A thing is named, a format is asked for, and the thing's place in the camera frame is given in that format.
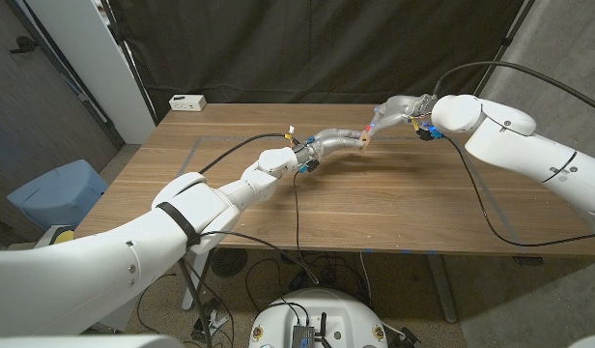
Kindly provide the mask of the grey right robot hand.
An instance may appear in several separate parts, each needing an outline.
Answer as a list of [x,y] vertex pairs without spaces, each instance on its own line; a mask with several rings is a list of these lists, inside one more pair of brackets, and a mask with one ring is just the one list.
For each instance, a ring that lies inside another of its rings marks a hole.
[[367,134],[373,137],[383,129],[409,123],[411,118],[431,112],[437,100],[437,96],[428,94],[419,97],[404,95],[390,97],[386,102],[375,107],[374,117],[367,127]]

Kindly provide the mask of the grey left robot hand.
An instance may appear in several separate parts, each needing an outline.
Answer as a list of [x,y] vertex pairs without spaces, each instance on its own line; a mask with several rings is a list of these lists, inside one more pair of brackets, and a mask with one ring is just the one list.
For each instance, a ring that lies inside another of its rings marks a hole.
[[305,165],[311,160],[320,161],[340,149],[362,149],[365,142],[360,139],[360,136],[360,130],[321,130],[296,150],[297,163]]

